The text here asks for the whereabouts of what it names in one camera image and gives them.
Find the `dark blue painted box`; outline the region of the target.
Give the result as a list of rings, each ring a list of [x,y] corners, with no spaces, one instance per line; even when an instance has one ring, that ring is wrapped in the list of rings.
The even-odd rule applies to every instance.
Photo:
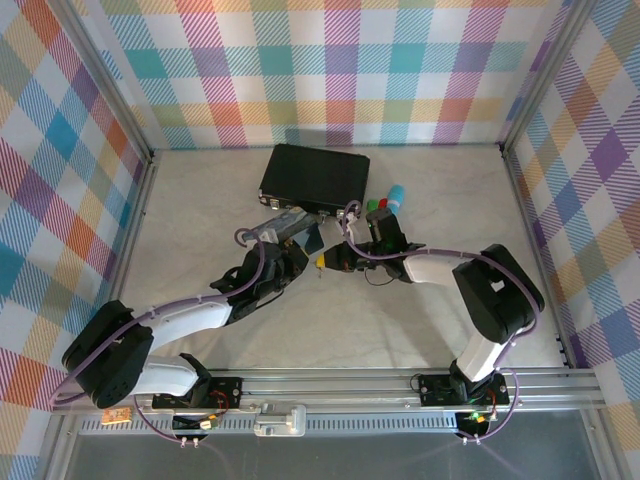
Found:
[[[253,228],[258,235],[262,229],[273,228],[278,234],[279,243],[287,239],[295,240],[311,256],[324,248],[319,223],[316,218],[300,207],[283,210],[277,216]]]

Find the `black hard case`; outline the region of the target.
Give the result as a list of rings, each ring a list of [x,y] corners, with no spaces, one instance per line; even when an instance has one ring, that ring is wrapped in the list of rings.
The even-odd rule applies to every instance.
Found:
[[[300,207],[338,217],[353,200],[362,202],[370,159],[352,154],[289,144],[276,145],[258,189],[261,204],[272,209]]]

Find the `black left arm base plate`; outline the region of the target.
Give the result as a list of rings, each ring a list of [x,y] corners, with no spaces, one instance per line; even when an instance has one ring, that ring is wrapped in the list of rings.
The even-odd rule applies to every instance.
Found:
[[[156,395],[152,408],[158,409],[238,409],[242,396],[241,377],[210,377],[198,380],[183,396]]]

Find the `aluminium mounting rail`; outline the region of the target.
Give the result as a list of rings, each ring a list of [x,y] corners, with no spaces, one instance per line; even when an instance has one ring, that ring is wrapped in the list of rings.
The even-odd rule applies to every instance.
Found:
[[[445,370],[411,368],[314,368],[314,369],[230,369],[212,370],[212,377],[241,377],[242,396],[238,409],[249,411],[263,403],[304,405],[310,413],[365,413],[407,410],[472,412],[509,409],[562,411],[602,408],[604,396],[593,371],[569,368],[500,369],[505,377],[510,404],[506,406],[423,407],[410,387],[415,374],[445,374]],[[110,408],[129,407],[135,401],[152,408],[156,395],[127,397]],[[64,388],[56,409],[97,408],[83,395],[77,383]],[[155,411],[204,412],[212,409],[158,409]]]

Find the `white plastic bracket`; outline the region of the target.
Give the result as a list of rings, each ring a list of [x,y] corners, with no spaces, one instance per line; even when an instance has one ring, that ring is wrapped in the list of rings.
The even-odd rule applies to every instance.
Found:
[[[258,437],[302,437],[306,433],[306,417],[304,405],[263,403],[255,416],[254,433]]]

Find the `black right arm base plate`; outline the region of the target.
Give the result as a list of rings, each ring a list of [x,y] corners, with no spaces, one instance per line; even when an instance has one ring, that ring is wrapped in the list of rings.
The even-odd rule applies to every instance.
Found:
[[[480,382],[466,382],[445,374],[415,374],[410,387],[419,395],[423,407],[506,406],[510,398],[505,377],[498,373]]]

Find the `aluminium frame post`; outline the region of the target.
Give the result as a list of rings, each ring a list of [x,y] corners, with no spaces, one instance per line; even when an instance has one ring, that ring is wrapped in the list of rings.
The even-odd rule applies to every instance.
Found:
[[[503,108],[506,118],[496,143],[504,159],[509,159],[515,151],[597,2],[549,0],[545,6],[516,72],[508,103]]]
[[[153,142],[148,139],[128,102],[131,92],[141,94],[141,91],[137,83],[131,87],[126,83],[126,76],[133,75],[133,72],[99,0],[47,1],[123,131],[145,162],[151,163]]]

